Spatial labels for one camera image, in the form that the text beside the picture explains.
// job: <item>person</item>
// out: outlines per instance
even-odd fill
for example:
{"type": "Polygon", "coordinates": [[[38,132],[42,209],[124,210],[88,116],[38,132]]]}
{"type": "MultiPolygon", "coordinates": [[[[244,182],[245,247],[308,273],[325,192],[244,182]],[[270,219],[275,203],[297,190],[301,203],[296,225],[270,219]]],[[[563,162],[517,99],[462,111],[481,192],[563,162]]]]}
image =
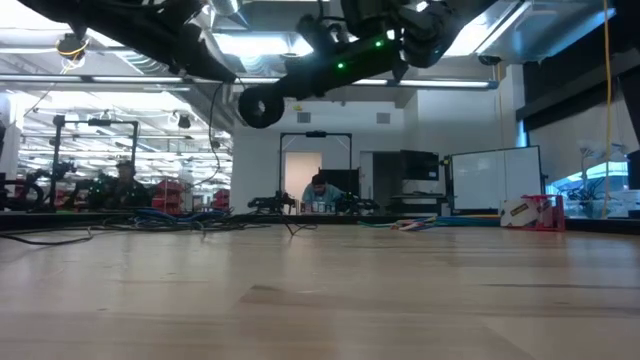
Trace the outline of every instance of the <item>person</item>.
{"type": "Polygon", "coordinates": [[[333,203],[338,200],[344,192],[337,187],[328,184],[321,174],[311,178],[311,184],[307,185],[302,193],[302,202],[311,204],[313,202],[333,203]]]}
{"type": "Polygon", "coordinates": [[[91,208],[122,209],[126,207],[147,207],[151,196],[147,189],[133,177],[136,173],[129,160],[116,165],[118,178],[102,176],[89,190],[91,208]]]}

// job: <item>cable bundle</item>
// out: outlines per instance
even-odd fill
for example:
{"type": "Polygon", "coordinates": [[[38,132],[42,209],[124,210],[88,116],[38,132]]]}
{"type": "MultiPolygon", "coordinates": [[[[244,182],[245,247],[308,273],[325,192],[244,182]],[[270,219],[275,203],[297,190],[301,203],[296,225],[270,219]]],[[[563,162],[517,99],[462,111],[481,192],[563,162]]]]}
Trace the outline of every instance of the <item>cable bundle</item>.
{"type": "Polygon", "coordinates": [[[391,230],[421,231],[444,226],[498,227],[500,226],[500,217],[498,215],[434,216],[414,220],[399,220],[391,224],[369,224],[365,222],[358,222],[358,224],[374,228],[389,228],[391,230]]]}
{"type": "Polygon", "coordinates": [[[28,245],[40,246],[60,246],[71,245],[87,242],[93,239],[92,231],[141,231],[141,232],[179,232],[179,231],[201,231],[203,237],[211,232],[238,231],[247,229],[267,228],[270,225],[253,225],[257,220],[255,215],[264,215],[264,218],[277,217],[282,221],[291,237],[295,236],[300,230],[315,230],[318,225],[299,225],[296,222],[287,219],[282,214],[254,212],[244,215],[232,216],[231,212],[212,211],[206,213],[198,213],[189,217],[175,217],[156,209],[137,209],[133,215],[119,215],[105,219],[101,224],[95,224],[88,228],[60,227],[48,230],[27,230],[12,233],[0,233],[0,239],[18,241],[28,245]],[[61,230],[86,230],[88,235],[78,239],[58,241],[58,242],[42,242],[31,241],[19,237],[18,235],[37,234],[61,230]]]}

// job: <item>desk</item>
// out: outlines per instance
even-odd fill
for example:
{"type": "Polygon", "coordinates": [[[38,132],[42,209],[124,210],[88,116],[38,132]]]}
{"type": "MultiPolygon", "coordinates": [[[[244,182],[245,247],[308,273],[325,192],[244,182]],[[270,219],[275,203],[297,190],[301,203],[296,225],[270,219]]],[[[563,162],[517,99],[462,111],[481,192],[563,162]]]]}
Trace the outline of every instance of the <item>desk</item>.
{"type": "Polygon", "coordinates": [[[2,360],[640,352],[637,236],[331,225],[294,238],[282,225],[96,235],[56,248],[0,241],[2,360]]]}
{"type": "Polygon", "coordinates": [[[402,194],[391,197],[387,212],[400,216],[441,216],[447,203],[442,194],[402,194]]]}

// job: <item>yellow cable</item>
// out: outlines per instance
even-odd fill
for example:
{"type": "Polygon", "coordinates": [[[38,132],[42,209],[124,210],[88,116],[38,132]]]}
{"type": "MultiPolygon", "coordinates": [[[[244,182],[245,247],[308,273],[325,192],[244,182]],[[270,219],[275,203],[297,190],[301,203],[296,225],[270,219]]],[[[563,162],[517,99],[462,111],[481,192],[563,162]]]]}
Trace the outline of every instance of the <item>yellow cable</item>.
{"type": "Polygon", "coordinates": [[[60,74],[64,75],[67,72],[69,72],[69,70],[71,70],[73,62],[76,61],[76,59],[78,58],[79,55],[80,55],[80,52],[77,52],[74,55],[73,60],[71,60],[64,68],[62,68],[62,71],[60,72],[60,74]]]}
{"type": "MultiPolygon", "coordinates": [[[[500,66],[500,64],[498,63],[496,65],[498,67],[498,82],[501,83],[502,82],[502,66],[500,66]]],[[[502,88],[498,87],[498,106],[500,106],[500,140],[502,141],[501,146],[504,148],[505,144],[504,144],[504,126],[502,123],[502,118],[503,118],[503,114],[502,114],[502,88]]]]}
{"type": "Polygon", "coordinates": [[[80,47],[79,49],[70,51],[70,52],[62,52],[58,49],[58,45],[60,45],[60,41],[58,41],[56,43],[56,50],[58,50],[58,54],[62,55],[62,56],[71,56],[71,55],[77,55],[79,54],[82,50],[86,49],[87,46],[89,45],[89,41],[85,41],[84,44],[82,45],[82,47],[80,47]]]}
{"type": "Polygon", "coordinates": [[[606,174],[604,179],[604,206],[602,207],[602,218],[607,217],[607,205],[609,204],[609,159],[611,158],[611,102],[612,102],[612,85],[611,85],[611,58],[609,47],[609,2],[603,0],[604,5],[604,52],[605,67],[607,69],[607,142],[606,146],[606,174]]]}

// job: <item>monitor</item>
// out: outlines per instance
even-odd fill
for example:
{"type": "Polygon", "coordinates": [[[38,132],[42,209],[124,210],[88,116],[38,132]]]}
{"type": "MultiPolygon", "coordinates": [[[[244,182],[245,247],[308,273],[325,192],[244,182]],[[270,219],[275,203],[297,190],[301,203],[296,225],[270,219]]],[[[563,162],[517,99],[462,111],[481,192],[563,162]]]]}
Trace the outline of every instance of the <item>monitor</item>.
{"type": "Polygon", "coordinates": [[[438,181],[440,156],[424,151],[401,150],[404,180],[438,181]]]}

